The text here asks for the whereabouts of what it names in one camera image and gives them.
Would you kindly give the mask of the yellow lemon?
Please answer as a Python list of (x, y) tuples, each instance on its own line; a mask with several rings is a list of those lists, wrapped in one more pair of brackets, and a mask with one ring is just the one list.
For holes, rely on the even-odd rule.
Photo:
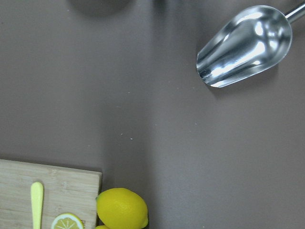
[(106, 225), (98, 225), (95, 229), (109, 229)]
[(145, 201), (126, 188), (111, 188), (100, 193), (96, 211), (109, 229), (143, 229), (149, 223)]

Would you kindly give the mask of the wooden cutting board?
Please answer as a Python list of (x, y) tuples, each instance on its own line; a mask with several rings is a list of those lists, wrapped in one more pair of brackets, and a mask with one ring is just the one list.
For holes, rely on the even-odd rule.
[(55, 218), (71, 213), (86, 229), (97, 224), (96, 197), (101, 188), (100, 172), (34, 163), (0, 161), (0, 227), (31, 229), (31, 185), (44, 187), (41, 228), (51, 228)]

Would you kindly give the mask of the metal scoop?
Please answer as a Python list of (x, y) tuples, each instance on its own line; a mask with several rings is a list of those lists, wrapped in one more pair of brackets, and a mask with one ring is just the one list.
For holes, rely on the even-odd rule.
[(290, 50), (291, 24), (304, 14), (304, 3), (288, 13), (266, 5), (241, 11), (198, 52), (199, 76), (222, 88), (277, 65)]

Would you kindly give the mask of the yellow plastic knife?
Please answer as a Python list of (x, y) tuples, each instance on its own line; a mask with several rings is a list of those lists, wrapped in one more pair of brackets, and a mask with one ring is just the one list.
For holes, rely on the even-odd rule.
[(32, 228), (41, 228), (41, 216), (43, 206), (44, 188), (41, 182), (34, 182), (30, 189), (31, 210), (32, 210)]

